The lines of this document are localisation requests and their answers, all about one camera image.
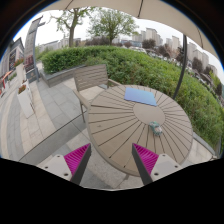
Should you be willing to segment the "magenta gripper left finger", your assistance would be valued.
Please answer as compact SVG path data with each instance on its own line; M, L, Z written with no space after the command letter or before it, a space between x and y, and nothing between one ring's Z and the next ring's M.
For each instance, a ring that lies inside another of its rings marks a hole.
M45 171L79 185L91 155L91 144L81 146L67 155L55 155L42 166Z

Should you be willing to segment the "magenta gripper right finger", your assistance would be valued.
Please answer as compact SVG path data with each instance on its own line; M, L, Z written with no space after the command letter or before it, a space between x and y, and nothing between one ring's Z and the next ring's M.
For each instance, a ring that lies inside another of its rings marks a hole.
M135 143L132 144L132 155L144 185L148 185L182 169L167 154L158 155Z

